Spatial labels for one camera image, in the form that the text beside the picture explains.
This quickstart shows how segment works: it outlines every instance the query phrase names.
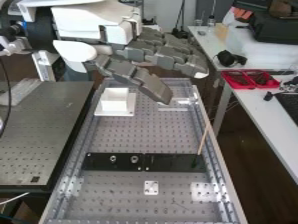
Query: white desk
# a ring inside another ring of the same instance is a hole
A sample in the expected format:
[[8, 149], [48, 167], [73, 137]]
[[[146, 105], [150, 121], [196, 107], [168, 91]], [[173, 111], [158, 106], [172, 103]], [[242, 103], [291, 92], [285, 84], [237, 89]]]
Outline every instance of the white desk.
[[196, 26], [189, 26], [189, 31], [190, 33], [193, 34], [214, 68], [217, 71], [224, 71], [224, 70], [240, 70], [240, 69], [261, 69], [261, 70], [266, 70], [266, 71], [270, 71], [270, 70], [274, 70], [274, 71], [281, 71], [281, 70], [289, 70], [290, 68], [290, 64], [269, 64], [269, 63], [261, 63], [261, 64], [250, 64], [249, 60], [248, 60], [248, 63], [246, 65], [241, 65], [241, 64], [237, 64], [234, 67], [232, 68], [228, 68], [225, 66], [221, 65], [220, 61], [217, 58], [214, 58], [214, 56], [224, 50], [229, 50], [232, 53], [236, 53], [233, 52], [225, 42], [222, 42], [218, 37], [216, 36], [214, 34], [214, 31], [212, 30], [210, 32], [208, 32], [208, 27], [206, 26], [202, 26], [200, 28], [201, 31], [205, 31], [206, 32], [206, 35], [205, 36], [200, 36], [198, 35], [198, 28]]
[[[289, 81], [293, 77], [293, 75], [274, 76], [280, 81]], [[228, 83], [225, 83], [213, 130], [217, 135], [233, 92], [274, 153], [298, 184], [298, 126], [288, 115], [276, 97], [273, 97], [269, 102], [264, 100], [268, 91], [273, 93], [281, 92], [278, 89], [236, 90], [230, 88]]]
[[193, 34], [202, 51], [205, 52], [205, 55], [208, 56], [209, 61], [212, 62], [214, 68], [216, 68], [216, 74], [210, 77], [212, 83], [213, 83], [213, 91], [210, 93], [210, 98], [208, 102], [208, 114], [212, 114], [212, 108], [214, 106], [216, 96], [217, 96], [217, 87], [221, 80], [221, 71], [224, 70], [241, 70], [241, 69], [261, 69], [266, 71], [281, 71], [281, 70], [289, 70], [291, 65], [289, 64], [250, 64], [249, 60], [245, 66], [237, 64], [234, 67], [228, 68], [221, 65], [217, 57], [214, 56], [224, 50], [229, 50], [232, 53], [234, 53], [226, 46], [225, 42], [222, 42], [218, 37], [214, 34], [214, 31], [212, 30], [208, 32], [208, 27], [202, 26], [200, 27], [201, 31], [206, 32], [205, 36], [198, 35], [198, 28], [196, 26], [189, 26], [190, 33]]

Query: white block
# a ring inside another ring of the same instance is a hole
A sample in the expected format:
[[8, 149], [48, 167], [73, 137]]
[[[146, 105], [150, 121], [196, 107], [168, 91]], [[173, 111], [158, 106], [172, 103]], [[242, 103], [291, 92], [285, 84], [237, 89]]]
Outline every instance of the white block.
[[158, 181], [148, 180], [144, 182], [144, 194], [158, 195]]
[[128, 111], [128, 88], [107, 88], [101, 98], [103, 111]]

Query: wooden floor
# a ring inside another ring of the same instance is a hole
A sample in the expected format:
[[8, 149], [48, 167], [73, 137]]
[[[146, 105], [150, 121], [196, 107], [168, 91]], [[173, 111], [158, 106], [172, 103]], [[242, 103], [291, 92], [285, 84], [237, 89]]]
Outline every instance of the wooden floor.
[[[4, 63], [13, 81], [37, 77], [31, 56], [5, 57]], [[150, 70], [181, 77], [178, 72]], [[206, 80], [193, 81], [201, 93], [205, 89], [206, 102]], [[298, 187], [241, 106], [226, 113], [218, 142], [249, 223], [298, 224]]]

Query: cable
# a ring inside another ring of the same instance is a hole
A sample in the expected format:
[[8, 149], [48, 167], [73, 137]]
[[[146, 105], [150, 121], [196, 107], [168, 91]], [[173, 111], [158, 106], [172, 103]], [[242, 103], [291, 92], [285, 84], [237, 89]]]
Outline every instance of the cable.
[[3, 214], [3, 212], [5, 210], [5, 207], [7, 207], [7, 204], [3, 205], [1, 214]]
[[182, 2], [182, 22], [181, 22], [181, 30], [184, 30], [184, 13], [185, 13], [185, 0]]
[[212, 15], [214, 16], [214, 10], [216, 10], [217, 0], [213, 1], [213, 7], [212, 7]]
[[177, 18], [177, 21], [176, 21], [176, 26], [174, 26], [176, 29], [178, 27], [178, 22], [180, 22], [180, 17], [181, 17], [181, 13], [182, 13], [182, 8], [184, 8], [184, 0], [182, 0], [181, 8], [180, 8], [178, 18]]
[[226, 110], [226, 112], [225, 113], [228, 113], [236, 106], [238, 106], [240, 105], [240, 103], [237, 102], [233, 106], [230, 106], [230, 108], [228, 108], [228, 110]]
[[24, 197], [24, 196], [28, 195], [28, 194], [29, 194], [29, 192], [27, 192], [27, 193], [19, 195], [19, 196], [16, 196], [15, 198], [8, 199], [7, 201], [0, 202], [0, 205], [4, 205], [4, 204], [7, 204], [8, 202], [15, 201], [16, 199]]
[[0, 218], [3, 218], [3, 219], [8, 219], [8, 220], [11, 220], [11, 221], [16, 221], [16, 222], [23, 223], [23, 224], [29, 224], [29, 222], [25, 222], [25, 221], [20, 220], [20, 219], [12, 218], [12, 217], [5, 216], [5, 215], [3, 215], [3, 214], [0, 214]]
[[5, 127], [7, 127], [7, 122], [8, 122], [8, 119], [9, 119], [9, 115], [11, 115], [11, 109], [12, 109], [12, 89], [11, 89], [11, 83], [9, 83], [7, 70], [5, 70], [1, 58], [0, 58], [0, 64], [1, 64], [1, 67], [3, 67], [4, 78], [5, 78], [5, 81], [7, 81], [7, 88], [8, 88], [8, 109], [7, 109], [7, 116], [5, 116], [5, 119], [3, 120], [3, 126], [1, 126], [1, 129], [0, 129], [0, 138], [1, 138]]

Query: red tray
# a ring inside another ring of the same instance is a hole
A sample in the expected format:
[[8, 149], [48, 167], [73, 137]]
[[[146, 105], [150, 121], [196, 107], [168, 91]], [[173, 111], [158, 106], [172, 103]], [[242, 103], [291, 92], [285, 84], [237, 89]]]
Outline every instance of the red tray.
[[280, 82], [272, 77], [272, 75], [261, 70], [246, 70], [245, 75], [252, 79], [257, 88], [276, 89], [280, 87]]
[[222, 71], [221, 75], [233, 89], [256, 88], [254, 81], [249, 78], [244, 71]]

